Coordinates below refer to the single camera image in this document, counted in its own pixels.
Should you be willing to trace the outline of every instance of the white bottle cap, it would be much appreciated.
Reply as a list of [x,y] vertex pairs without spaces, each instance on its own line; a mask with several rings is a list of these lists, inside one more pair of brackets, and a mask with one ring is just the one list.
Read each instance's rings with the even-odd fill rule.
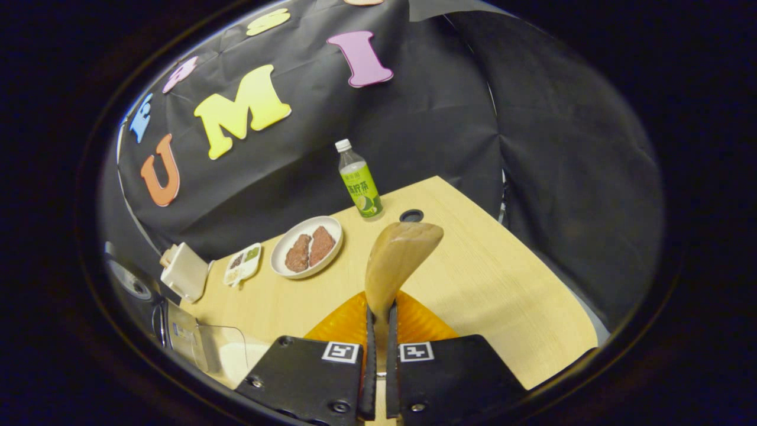
[[334,145],[336,146],[337,152],[344,152],[352,148],[352,145],[350,144],[349,139],[342,139],[339,142],[335,143]]

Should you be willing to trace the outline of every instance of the plastic bottle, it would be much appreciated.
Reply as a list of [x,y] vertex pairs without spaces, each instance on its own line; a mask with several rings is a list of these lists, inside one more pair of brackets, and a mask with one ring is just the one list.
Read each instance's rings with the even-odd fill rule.
[[340,140],[334,145],[340,153],[339,174],[360,215],[369,220],[380,218],[384,208],[366,160],[352,150],[349,139]]

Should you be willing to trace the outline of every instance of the black mount plate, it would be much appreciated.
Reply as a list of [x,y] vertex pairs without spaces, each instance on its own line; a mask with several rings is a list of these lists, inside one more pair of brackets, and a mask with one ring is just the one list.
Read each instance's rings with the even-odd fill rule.
[[235,391],[307,423],[351,426],[362,363],[361,345],[282,336]]
[[525,393],[483,336],[406,343],[397,351],[405,426],[465,424]]

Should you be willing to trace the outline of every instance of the wooden spoon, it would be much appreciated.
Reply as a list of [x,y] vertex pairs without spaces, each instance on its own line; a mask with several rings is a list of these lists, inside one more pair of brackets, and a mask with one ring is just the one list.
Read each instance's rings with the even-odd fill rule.
[[444,230],[433,224],[398,222],[378,235],[366,268],[366,301],[373,312],[376,366],[385,370],[389,309],[407,278],[436,249]]

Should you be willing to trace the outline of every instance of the pink foam letter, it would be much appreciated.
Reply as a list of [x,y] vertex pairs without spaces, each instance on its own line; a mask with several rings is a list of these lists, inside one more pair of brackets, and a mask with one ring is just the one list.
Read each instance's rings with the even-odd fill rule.
[[352,70],[352,77],[349,80],[352,87],[381,83],[394,76],[391,70],[384,68],[376,57],[369,41],[371,37],[373,33],[370,31],[353,31],[326,40],[330,44],[339,46],[344,58],[347,59]]
[[168,77],[166,85],[163,86],[163,93],[168,93],[179,81],[189,77],[189,74],[191,74],[197,67],[195,64],[197,64],[197,56],[188,60],[182,64],[181,67],[178,67],[173,73],[171,73],[171,77]]

